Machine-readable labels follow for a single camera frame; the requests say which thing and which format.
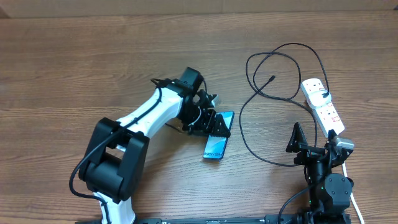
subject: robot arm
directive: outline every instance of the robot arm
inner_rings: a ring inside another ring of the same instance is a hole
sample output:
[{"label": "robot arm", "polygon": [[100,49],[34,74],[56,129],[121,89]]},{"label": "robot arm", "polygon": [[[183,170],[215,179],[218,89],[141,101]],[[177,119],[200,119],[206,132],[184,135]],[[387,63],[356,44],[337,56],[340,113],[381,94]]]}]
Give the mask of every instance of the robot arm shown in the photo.
[{"label": "robot arm", "polygon": [[[183,130],[188,134],[230,136],[223,117],[216,115],[212,109],[217,105],[218,95],[198,91],[202,81],[200,73],[192,68],[187,68],[179,80],[158,80],[155,93],[137,110],[117,121],[103,118],[96,125],[86,155],[111,134],[120,129],[123,131],[120,137],[96,150],[79,171],[79,178],[86,182],[87,188],[106,201],[112,224],[134,222],[131,195],[142,175],[149,139],[168,120],[181,120]],[[162,92],[159,104],[137,123],[124,128],[159,100],[159,88]],[[200,97],[198,102],[193,101],[195,95]],[[123,158],[107,153],[107,147],[123,151]],[[101,206],[101,210],[104,217],[102,223],[105,224],[105,208]]]}]

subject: power strip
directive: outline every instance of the power strip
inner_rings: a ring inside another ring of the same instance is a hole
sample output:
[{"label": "power strip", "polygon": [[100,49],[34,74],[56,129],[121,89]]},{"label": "power strip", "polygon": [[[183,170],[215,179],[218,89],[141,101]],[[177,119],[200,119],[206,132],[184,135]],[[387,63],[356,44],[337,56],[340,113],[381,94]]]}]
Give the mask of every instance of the power strip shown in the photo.
[{"label": "power strip", "polygon": [[326,92],[321,80],[317,78],[304,80],[301,83],[301,90],[303,91],[304,96],[307,99],[307,103],[310,105],[326,138],[328,137],[329,130],[334,129],[336,134],[340,134],[344,131],[343,122],[331,102],[331,96],[326,101],[314,101],[314,99],[320,98],[314,96],[321,96]]}]

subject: electrical outlet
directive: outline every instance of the electrical outlet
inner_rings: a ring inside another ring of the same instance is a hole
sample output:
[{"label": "electrical outlet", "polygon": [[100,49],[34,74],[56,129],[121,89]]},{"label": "electrical outlet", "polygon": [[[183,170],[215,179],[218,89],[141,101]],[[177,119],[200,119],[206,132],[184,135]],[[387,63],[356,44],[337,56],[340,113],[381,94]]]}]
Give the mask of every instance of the electrical outlet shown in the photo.
[{"label": "electrical outlet", "polygon": [[323,134],[325,137],[328,137],[329,130],[334,129],[336,134],[339,134],[344,131],[345,127],[343,125],[343,122],[341,121],[340,116],[337,113],[336,108],[333,106],[333,103],[330,101],[327,103],[327,101],[324,101],[322,99],[322,102],[316,101],[316,98],[311,97],[314,94],[321,94],[325,91],[325,87],[322,85],[321,80],[317,78],[311,78],[308,80],[304,80],[301,83],[301,89],[304,93],[305,98],[307,99],[308,105],[312,108],[312,111],[318,121],[318,124],[320,125]]}]

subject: table surface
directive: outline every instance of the table surface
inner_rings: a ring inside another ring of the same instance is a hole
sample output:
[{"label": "table surface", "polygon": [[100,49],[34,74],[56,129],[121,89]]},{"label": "table surface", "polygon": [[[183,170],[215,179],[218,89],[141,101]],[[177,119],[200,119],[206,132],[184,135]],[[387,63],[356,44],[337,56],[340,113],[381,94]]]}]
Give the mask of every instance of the table surface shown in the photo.
[{"label": "table surface", "polygon": [[[0,20],[0,223],[73,223],[101,216],[94,200],[68,189],[96,122],[134,111],[154,90],[150,78],[178,78],[185,67],[219,94],[218,111],[235,111],[224,159],[202,159],[205,138],[168,127],[150,140],[133,206],[140,217],[260,217],[277,213],[306,186],[303,167],[277,167],[245,148],[238,114],[253,94],[245,63],[254,53],[301,42],[321,56],[333,102],[356,143],[347,160],[354,195],[368,223],[398,219],[398,13],[300,12],[182,16],[118,16]],[[302,79],[321,78],[314,54],[293,56]],[[261,60],[255,58],[249,71]],[[271,75],[270,95],[293,95],[295,64],[271,57],[257,82]],[[295,98],[304,102],[300,91]],[[299,121],[310,144],[311,116],[298,106],[256,97],[243,129],[261,157],[292,163],[285,152]],[[319,145],[326,139],[318,130]],[[88,193],[82,181],[79,191]],[[307,195],[286,213],[306,206]],[[348,209],[353,223],[358,218]]]}]

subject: smartphone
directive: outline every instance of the smartphone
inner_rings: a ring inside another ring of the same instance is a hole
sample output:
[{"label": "smartphone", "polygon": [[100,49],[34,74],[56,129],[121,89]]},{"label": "smartphone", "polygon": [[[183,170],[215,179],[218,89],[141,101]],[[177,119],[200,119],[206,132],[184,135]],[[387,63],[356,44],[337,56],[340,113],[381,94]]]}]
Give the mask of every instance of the smartphone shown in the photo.
[{"label": "smartphone", "polygon": [[[234,119],[234,111],[219,112],[224,118],[225,125],[231,130],[232,122]],[[215,159],[220,160],[224,157],[226,142],[228,138],[226,137],[213,137],[209,136],[207,139],[207,144],[205,147],[205,152],[203,153],[204,159]]]}]

